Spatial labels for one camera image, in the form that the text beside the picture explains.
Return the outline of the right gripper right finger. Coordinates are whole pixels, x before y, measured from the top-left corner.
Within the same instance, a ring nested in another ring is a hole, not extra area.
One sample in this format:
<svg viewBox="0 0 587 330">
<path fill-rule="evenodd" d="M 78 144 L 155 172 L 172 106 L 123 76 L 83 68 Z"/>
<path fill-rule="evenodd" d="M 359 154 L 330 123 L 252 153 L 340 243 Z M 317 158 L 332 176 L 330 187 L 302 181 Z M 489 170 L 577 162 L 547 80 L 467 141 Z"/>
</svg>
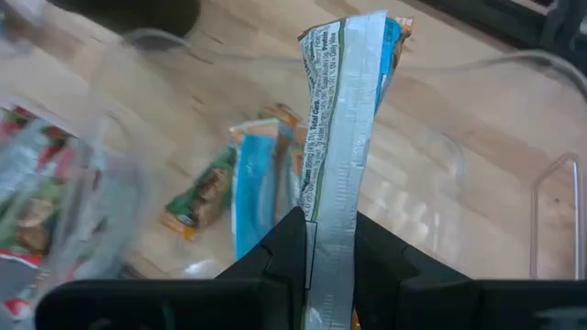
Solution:
<svg viewBox="0 0 587 330">
<path fill-rule="evenodd" d="M 471 280 L 359 213 L 354 305 L 362 329 L 469 329 Z"/>
</svg>

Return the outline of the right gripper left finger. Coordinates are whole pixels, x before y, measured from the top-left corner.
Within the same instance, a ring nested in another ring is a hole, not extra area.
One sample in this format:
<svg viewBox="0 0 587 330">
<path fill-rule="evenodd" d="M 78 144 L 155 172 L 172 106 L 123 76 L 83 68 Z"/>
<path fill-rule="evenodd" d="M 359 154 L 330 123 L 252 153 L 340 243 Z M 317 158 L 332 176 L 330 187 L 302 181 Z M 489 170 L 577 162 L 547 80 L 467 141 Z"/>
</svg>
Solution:
<svg viewBox="0 0 587 330">
<path fill-rule="evenodd" d="M 219 280 L 259 279 L 272 281 L 282 291 L 276 302 L 264 302 L 287 316 L 283 329 L 302 328 L 306 273 L 305 214 L 294 207 L 244 257 L 216 277 Z"/>
</svg>

